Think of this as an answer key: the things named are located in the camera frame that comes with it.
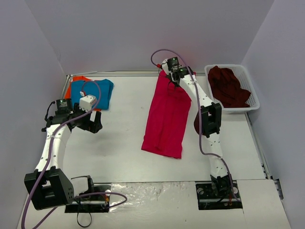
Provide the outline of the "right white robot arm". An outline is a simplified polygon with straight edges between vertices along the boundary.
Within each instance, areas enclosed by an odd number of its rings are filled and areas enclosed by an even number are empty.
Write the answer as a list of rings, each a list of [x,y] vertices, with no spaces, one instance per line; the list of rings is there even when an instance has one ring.
[[[162,69],[170,82],[183,88],[191,100],[197,103],[198,113],[194,128],[199,135],[199,149],[209,158],[212,193],[221,199],[231,196],[238,201],[234,193],[233,179],[221,148],[221,105],[207,96],[199,85],[195,73],[189,67],[180,65],[177,57],[164,60]]]

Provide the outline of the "magenta t shirt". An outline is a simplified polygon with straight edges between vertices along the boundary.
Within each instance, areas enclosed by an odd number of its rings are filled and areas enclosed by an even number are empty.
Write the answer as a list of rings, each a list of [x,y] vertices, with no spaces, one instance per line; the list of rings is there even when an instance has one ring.
[[[148,113],[141,150],[175,159],[182,158],[182,142],[191,98],[175,86],[164,71],[158,76]]]

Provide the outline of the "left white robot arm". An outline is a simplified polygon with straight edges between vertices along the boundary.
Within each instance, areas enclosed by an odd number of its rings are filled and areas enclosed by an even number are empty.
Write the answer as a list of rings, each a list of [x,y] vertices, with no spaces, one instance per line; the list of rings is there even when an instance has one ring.
[[[63,160],[67,142],[72,130],[78,127],[93,134],[102,129],[101,112],[94,120],[91,115],[98,100],[94,95],[81,97],[79,102],[59,99],[54,103],[57,110],[53,116],[46,116],[46,140],[34,172],[25,175],[24,184],[36,210],[68,205],[73,202],[74,187],[63,172]]]

